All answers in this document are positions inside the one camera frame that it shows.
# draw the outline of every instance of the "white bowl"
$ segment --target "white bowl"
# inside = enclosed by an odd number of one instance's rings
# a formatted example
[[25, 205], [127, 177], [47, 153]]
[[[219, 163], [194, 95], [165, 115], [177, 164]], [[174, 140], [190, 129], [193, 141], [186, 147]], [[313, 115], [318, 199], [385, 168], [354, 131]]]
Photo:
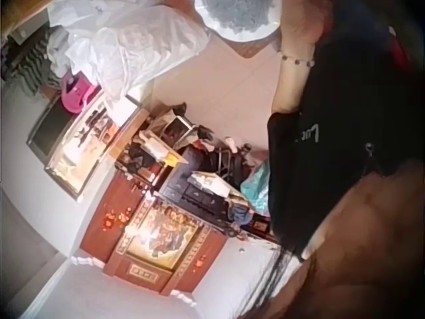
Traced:
[[262, 25], [255, 31], [242, 31], [240, 33], [236, 33], [231, 28], [223, 28], [219, 21], [210, 16], [210, 13], [204, 6], [203, 0], [195, 0], [195, 9], [202, 17], [204, 24], [216, 31], [221, 37], [234, 42], [249, 42], [268, 37], [279, 27], [282, 14], [282, 0], [273, 0], [272, 6], [270, 6], [270, 10], [268, 11], [267, 25]]

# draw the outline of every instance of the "hand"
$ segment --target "hand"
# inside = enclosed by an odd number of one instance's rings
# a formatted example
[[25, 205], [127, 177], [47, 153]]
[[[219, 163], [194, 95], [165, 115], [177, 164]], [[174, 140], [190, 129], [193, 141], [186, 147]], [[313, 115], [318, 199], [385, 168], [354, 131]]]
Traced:
[[282, 0], [282, 52], [294, 58], [313, 58], [316, 42], [332, 20], [331, 0]]

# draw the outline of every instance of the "white plastic bag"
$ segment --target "white plastic bag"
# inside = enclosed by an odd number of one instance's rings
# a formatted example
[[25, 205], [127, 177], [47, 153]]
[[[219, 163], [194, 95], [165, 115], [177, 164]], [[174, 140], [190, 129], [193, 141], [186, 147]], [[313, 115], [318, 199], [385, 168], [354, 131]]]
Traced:
[[[72, 7], [90, 2], [63, 1]], [[73, 23], [70, 17], [62, 18], [70, 33], [66, 55], [73, 74], [82, 71], [113, 100], [199, 54], [208, 44], [202, 27], [170, 7], [98, 2], [114, 6], [101, 13], [88, 10], [86, 15], [75, 10]], [[49, 15], [55, 12], [59, 11], [51, 9]], [[62, 24], [60, 19], [56, 14], [50, 17], [56, 24]]]

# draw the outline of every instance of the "gold trim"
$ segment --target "gold trim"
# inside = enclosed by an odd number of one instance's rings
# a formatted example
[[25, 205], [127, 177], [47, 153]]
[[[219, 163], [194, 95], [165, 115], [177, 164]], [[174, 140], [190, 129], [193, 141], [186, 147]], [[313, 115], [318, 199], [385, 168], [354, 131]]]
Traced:
[[127, 253], [127, 251], [125, 252], [125, 254], [126, 254], [126, 257], [134, 260], [135, 262], [145, 264], [145, 265], [147, 265], [147, 266], [149, 266], [151, 268], [155, 268], [155, 269], [157, 269], [157, 270], [159, 270], [161, 272], [167, 273], [167, 274], [173, 274], [173, 271], [172, 270], [161, 268], [160, 266], [157, 266], [154, 263], [150, 263], [149, 261], [147, 261], [145, 259], [141, 259], [141, 258], [139, 258], [137, 256], [132, 255], [131, 253]]
[[[147, 197], [145, 197], [140, 203], [140, 206], [137, 208], [133, 217], [131, 218], [131, 221], [127, 224], [127, 227], [130, 227], [133, 229], [139, 229], [147, 213], [149, 212], [151, 206], [153, 205], [153, 203], [155, 203], [156, 200], [157, 200], [156, 197], [152, 197], [151, 199], [148, 199]], [[116, 248], [116, 252], [118, 254], [123, 255], [127, 251], [127, 248], [133, 236], [134, 236], [133, 234], [128, 233], [124, 230], [123, 235]]]
[[209, 235], [211, 231], [211, 227], [204, 226], [199, 233], [198, 237], [196, 238], [196, 241], [193, 243], [193, 246], [191, 247], [191, 250], [186, 254], [185, 259], [183, 259], [183, 262], [180, 264], [179, 268], [175, 271], [175, 274], [177, 276], [182, 276], [185, 271], [188, 269], [189, 265], [199, 252], [199, 249], [202, 247], [203, 243], [205, 242], [205, 239]]
[[157, 273], [141, 268], [140, 266], [137, 266], [135, 264], [131, 264], [127, 273], [131, 276], [138, 277], [139, 279], [151, 282], [153, 284], [155, 284], [159, 278], [159, 275]]

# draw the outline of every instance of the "cluttered table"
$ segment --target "cluttered table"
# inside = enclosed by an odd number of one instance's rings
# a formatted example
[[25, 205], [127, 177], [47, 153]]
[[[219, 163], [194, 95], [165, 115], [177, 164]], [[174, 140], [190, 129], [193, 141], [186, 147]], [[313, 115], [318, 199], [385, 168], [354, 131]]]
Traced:
[[[194, 0], [163, 0], [163, 4], [184, 13], [198, 24], [202, 26], [205, 25], [202, 17], [195, 9]], [[277, 29], [266, 38], [245, 43], [233, 42], [224, 38], [222, 39], [230, 48], [243, 58], [252, 58], [269, 44], [280, 41], [280, 30]]]

